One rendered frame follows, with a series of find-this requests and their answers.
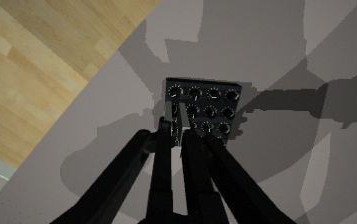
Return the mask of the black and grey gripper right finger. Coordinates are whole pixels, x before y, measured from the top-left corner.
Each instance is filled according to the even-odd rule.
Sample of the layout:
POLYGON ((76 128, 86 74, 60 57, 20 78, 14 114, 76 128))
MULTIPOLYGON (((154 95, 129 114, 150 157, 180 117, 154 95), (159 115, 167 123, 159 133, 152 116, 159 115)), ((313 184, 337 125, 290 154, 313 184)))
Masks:
POLYGON ((238 224, 297 224, 278 209, 214 135, 197 135, 185 103, 180 102, 177 131, 188 215, 198 212, 200 224, 230 224, 221 194, 238 224))

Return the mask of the black knob box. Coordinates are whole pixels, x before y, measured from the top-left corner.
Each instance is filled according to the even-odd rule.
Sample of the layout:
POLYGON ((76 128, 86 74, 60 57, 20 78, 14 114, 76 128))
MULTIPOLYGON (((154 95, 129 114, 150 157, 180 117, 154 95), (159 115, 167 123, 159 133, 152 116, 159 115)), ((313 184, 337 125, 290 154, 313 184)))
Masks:
POLYGON ((171 101, 172 105, 171 148, 179 146, 179 102, 185 103, 197 135, 214 135, 226 148, 241 90, 237 83, 166 78, 165 102, 171 101))

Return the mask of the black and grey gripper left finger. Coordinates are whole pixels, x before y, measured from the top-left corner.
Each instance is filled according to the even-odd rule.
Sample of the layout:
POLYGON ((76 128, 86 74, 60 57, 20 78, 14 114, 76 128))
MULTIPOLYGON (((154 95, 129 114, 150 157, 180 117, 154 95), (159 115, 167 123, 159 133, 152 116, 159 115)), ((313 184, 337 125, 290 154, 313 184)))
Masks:
POLYGON ((111 224, 150 153, 155 156, 145 224, 173 224, 171 101, 159 121, 156 132, 137 131, 78 202, 50 224, 111 224))

